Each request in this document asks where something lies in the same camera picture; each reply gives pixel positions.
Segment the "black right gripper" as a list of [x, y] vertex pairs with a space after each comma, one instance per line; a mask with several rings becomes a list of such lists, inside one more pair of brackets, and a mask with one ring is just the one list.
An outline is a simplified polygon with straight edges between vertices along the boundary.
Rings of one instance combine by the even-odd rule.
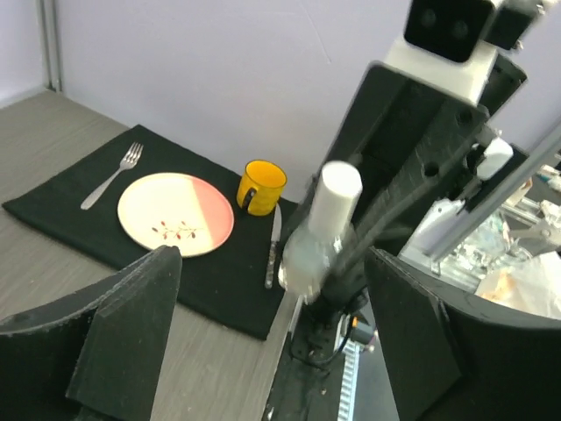
[[464, 198], [474, 209], [526, 160], [521, 149], [489, 180], [477, 175], [494, 132], [487, 120], [521, 87], [525, 73], [504, 56], [492, 69], [483, 101], [471, 105], [381, 63], [356, 91], [327, 161], [348, 161], [363, 179], [355, 233], [370, 208], [394, 206], [374, 247], [399, 255], [438, 199]]

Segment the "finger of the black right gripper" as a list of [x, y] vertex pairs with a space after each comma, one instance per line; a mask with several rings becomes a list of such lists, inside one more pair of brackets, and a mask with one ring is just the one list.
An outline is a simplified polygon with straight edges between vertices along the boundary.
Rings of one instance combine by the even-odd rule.
[[308, 216], [290, 234], [280, 262], [280, 286], [306, 304], [344, 307], [352, 296], [352, 270], [394, 219], [388, 194], [373, 201], [358, 232], [351, 217], [362, 193], [357, 168], [329, 161], [321, 168]]

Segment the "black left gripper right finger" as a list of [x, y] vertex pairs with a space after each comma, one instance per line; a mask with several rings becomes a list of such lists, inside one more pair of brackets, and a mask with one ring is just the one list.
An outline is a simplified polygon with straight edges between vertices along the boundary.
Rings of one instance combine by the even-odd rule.
[[402, 420], [558, 420], [560, 323], [491, 303], [382, 250], [365, 258]]

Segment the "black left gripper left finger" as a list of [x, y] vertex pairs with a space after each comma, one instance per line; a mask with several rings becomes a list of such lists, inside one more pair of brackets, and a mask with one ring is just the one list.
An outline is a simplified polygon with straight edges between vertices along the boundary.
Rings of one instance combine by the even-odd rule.
[[181, 278], [175, 246], [1, 322], [3, 420], [147, 420]]

